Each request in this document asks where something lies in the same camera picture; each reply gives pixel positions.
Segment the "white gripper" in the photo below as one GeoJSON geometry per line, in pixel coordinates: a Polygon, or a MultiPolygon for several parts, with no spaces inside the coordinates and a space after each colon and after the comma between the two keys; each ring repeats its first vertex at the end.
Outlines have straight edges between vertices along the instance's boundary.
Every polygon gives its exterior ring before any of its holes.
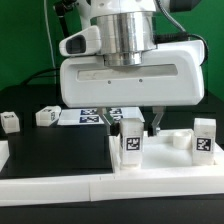
{"type": "Polygon", "coordinates": [[[154,106],[148,136],[160,132],[165,106],[196,105],[204,96],[200,40],[160,44],[136,66],[107,67],[101,56],[65,60],[60,69],[63,102],[70,108],[99,107],[107,134],[116,125],[105,107],[154,106]]]}

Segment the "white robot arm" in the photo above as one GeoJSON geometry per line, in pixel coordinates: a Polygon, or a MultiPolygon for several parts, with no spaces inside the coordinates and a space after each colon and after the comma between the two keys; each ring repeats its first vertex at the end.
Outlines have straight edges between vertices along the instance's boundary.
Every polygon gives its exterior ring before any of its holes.
{"type": "Polygon", "coordinates": [[[63,39],[61,94],[70,108],[150,106],[159,132],[167,106],[196,105],[204,96],[202,37],[181,29],[154,33],[154,15],[194,8],[200,0],[77,0],[82,30],[63,39]]]}

